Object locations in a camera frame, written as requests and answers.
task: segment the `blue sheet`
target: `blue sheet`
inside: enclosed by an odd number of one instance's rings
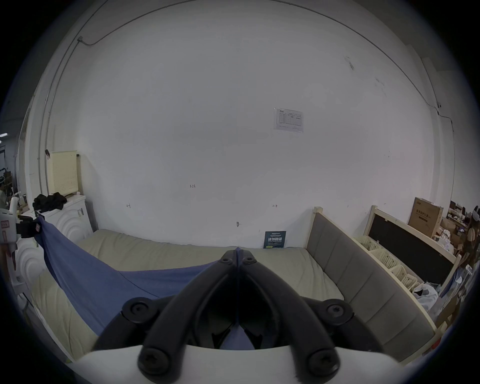
[[[48,270],[83,321],[97,335],[127,300],[176,295],[212,264],[155,271],[117,271],[72,243],[42,216],[38,221],[42,232],[35,239],[44,249]]]

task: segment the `small poster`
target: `small poster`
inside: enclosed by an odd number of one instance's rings
[[[287,231],[265,232],[264,248],[283,248]]]
[[[303,133],[303,113],[291,109],[276,108],[275,129]]]

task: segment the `gray upholstered headboard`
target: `gray upholstered headboard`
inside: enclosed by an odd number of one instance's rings
[[[413,295],[322,213],[315,214],[307,251],[390,356],[403,361],[435,336],[435,325]]]

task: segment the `beige mattress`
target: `beige mattress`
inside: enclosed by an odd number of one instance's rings
[[[143,240],[101,229],[78,244],[120,271],[182,268],[218,260],[235,247],[199,247]],[[343,299],[332,280],[304,248],[248,249],[301,296],[318,300]],[[88,353],[97,336],[72,307],[50,272],[32,288],[34,304],[51,331],[73,359]]]

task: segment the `wooden bed frame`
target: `wooden bed frame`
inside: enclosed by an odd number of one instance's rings
[[[443,248],[439,243],[437,243],[435,240],[429,238],[428,236],[424,235],[420,231],[416,230],[415,228],[409,226],[408,224],[405,224],[403,221],[400,221],[396,219],[393,216],[390,216],[389,214],[381,211],[380,209],[377,208],[376,205],[372,205],[372,208],[370,210],[370,215],[368,218],[367,226],[365,227],[365,231],[363,234],[365,236],[368,236],[370,234],[370,230],[372,229],[372,224],[376,216],[382,217],[385,221],[391,222],[395,224],[397,227],[401,228],[402,230],[410,233],[411,235],[415,236],[416,238],[420,239],[423,241],[425,244],[427,244],[429,247],[431,247],[433,250],[438,252],[442,257],[444,257],[446,260],[448,260],[451,264],[452,267],[450,269],[450,272],[448,273],[446,279],[442,282],[442,287],[440,294],[444,293],[446,288],[448,287],[448,283],[452,279],[453,274],[455,273],[456,269],[458,268],[461,260],[461,256],[453,256],[449,251],[447,251],[445,248]]]

